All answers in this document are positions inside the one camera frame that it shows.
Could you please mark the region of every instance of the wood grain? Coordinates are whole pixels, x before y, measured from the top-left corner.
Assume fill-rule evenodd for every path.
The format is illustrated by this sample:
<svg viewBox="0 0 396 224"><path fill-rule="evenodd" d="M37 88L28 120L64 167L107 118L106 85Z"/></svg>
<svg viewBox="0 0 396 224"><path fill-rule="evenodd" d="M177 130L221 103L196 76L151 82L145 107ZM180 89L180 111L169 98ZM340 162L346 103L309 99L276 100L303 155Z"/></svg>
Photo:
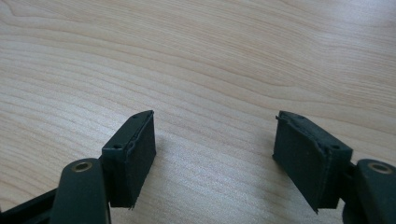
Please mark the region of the wood grain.
<svg viewBox="0 0 396 224"><path fill-rule="evenodd" d="M113 223L342 223L272 160L275 115L396 165L396 2L0 1L0 204L57 187L132 114L158 155Z"/></svg>

